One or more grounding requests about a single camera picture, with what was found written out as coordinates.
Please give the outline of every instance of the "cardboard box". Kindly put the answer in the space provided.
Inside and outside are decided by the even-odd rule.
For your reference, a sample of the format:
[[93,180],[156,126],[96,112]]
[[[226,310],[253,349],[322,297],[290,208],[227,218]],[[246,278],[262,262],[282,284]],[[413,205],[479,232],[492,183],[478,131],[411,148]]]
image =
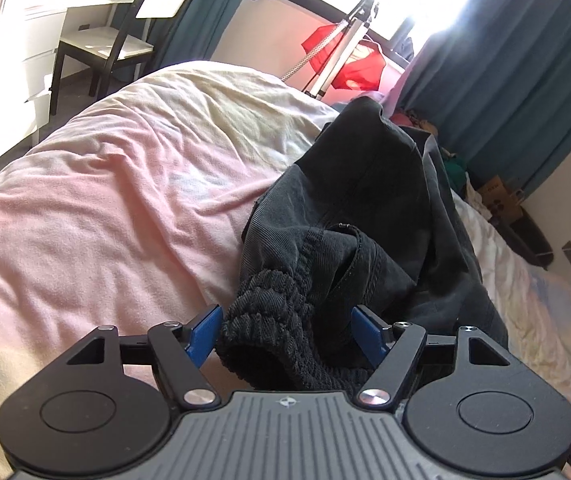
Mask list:
[[523,216],[520,194],[510,192],[499,176],[492,177],[478,191],[483,205],[493,216],[498,216],[507,224]]

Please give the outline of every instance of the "black device with blue part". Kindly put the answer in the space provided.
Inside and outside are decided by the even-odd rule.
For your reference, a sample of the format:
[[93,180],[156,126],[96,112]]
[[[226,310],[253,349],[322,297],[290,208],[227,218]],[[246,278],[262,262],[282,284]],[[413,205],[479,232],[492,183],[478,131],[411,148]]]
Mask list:
[[[38,479],[560,479],[571,406],[475,327],[428,335],[364,306],[352,332],[375,368],[344,392],[239,391],[199,371],[220,306],[143,336],[97,327],[0,407],[15,473]],[[158,390],[123,364],[150,365]],[[445,368],[425,381],[429,367]]]

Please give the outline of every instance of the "silver screw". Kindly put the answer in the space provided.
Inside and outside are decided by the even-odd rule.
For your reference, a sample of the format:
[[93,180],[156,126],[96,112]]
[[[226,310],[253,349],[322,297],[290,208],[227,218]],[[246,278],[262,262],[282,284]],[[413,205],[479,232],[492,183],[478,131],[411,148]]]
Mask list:
[[390,402],[390,394],[385,390],[372,388],[371,390],[363,390],[359,394],[359,400],[368,406],[380,406]]
[[216,400],[216,394],[205,388],[197,388],[185,393],[183,400],[193,406],[204,406]]

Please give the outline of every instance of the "chair seat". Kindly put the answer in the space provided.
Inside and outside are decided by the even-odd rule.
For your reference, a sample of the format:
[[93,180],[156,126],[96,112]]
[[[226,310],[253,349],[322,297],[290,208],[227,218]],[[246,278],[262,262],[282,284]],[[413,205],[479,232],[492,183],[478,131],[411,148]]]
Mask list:
[[[86,30],[69,32],[61,36],[60,40],[81,50],[90,52],[95,56],[107,59],[110,56],[118,32],[116,28],[112,27],[87,28]],[[152,50],[154,50],[154,47],[150,43],[128,35],[118,59],[140,56],[140,54],[147,54],[148,52],[152,52]]]

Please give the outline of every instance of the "triangular cutout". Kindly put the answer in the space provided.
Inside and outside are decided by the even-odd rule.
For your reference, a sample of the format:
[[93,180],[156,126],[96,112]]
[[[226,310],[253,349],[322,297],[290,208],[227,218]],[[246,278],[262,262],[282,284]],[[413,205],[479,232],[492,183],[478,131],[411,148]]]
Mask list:
[[92,339],[84,349],[68,361],[69,365],[100,365],[105,360],[105,339]]
[[510,363],[497,354],[483,339],[471,337],[469,341],[470,363],[473,365],[509,366]]

